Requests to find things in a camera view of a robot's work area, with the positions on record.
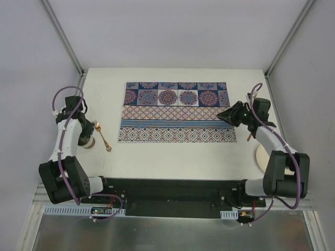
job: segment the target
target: white table surface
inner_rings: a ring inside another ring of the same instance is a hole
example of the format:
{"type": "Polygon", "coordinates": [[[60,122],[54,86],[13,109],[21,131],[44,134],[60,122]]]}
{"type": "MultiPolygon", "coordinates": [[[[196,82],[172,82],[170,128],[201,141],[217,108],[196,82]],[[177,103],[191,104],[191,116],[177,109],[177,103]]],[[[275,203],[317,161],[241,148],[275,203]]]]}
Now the white table surface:
{"type": "MultiPolygon", "coordinates": [[[[230,105],[263,83],[258,97],[270,99],[261,70],[90,68],[83,88],[86,118],[96,119],[111,152],[95,131],[91,150],[77,157],[89,177],[233,180],[262,178],[255,159],[259,142],[247,142],[245,125],[236,130],[237,143],[117,143],[126,82],[227,82],[230,105]]],[[[269,121],[277,123],[273,106],[269,121]]]]}

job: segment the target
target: gold fork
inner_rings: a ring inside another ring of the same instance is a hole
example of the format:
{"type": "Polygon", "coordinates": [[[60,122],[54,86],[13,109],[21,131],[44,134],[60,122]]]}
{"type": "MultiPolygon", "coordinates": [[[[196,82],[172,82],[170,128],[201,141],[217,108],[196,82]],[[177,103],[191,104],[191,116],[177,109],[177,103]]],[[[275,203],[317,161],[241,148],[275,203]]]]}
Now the gold fork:
{"type": "Polygon", "coordinates": [[[101,126],[99,125],[98,121],[96,121],[96,120],[93,120],[92,122],[94,123],[95,130],[97,130],[100,133],[101,137],[103,138],[105,146],[106,146],[106,150],[108,152],[110,152],[111,151],[111,147],[108,145],[107,141],[105,140],[105,138],[101,134],[101,126]]]}

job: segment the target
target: placemat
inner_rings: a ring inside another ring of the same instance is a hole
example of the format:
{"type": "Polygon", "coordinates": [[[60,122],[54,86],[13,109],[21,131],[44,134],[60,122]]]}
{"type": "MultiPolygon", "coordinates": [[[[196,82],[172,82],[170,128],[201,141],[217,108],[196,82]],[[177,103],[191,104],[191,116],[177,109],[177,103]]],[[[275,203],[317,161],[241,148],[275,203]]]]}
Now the placemat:
{"type": "Polygon", "coordinates": [[[225,82],[128,82],[118,142],[236,142],[229,106],[225,82]]]}

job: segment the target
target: geometric pattern strip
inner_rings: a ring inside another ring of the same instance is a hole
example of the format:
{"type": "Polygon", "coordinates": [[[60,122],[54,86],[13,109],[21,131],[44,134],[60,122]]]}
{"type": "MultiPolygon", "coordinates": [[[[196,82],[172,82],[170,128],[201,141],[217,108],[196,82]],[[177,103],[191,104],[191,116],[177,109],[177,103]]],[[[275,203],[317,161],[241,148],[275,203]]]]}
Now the geometric pattern strip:
{"type": "Polygon", "coordinates": [[[220,143],[236,142],[234,128],[120,127],[120,143],[220,143]]]}

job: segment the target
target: white wall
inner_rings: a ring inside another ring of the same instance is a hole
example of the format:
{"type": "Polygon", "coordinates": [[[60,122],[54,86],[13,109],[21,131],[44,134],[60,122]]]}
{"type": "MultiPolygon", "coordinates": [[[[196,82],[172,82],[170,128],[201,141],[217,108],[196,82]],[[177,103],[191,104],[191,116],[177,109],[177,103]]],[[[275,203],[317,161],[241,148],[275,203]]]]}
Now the white wall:
{"type": "Polygon", "coordinates": [[[79,76],[38,0],[2,1],[0,34],[0,250],[12,251],[57,137],[53,94],[79,76]]]}
{"type": "Polygon", "coordinates": [[[311,159],[309,187],[335,250],[335,1],[319,0],[270,77],[288,142],[311,159]]]}
{"type": "Polygon", "coordinates": [[[267,70],[306,0],[50,0],[89,67],[267,70]]]}

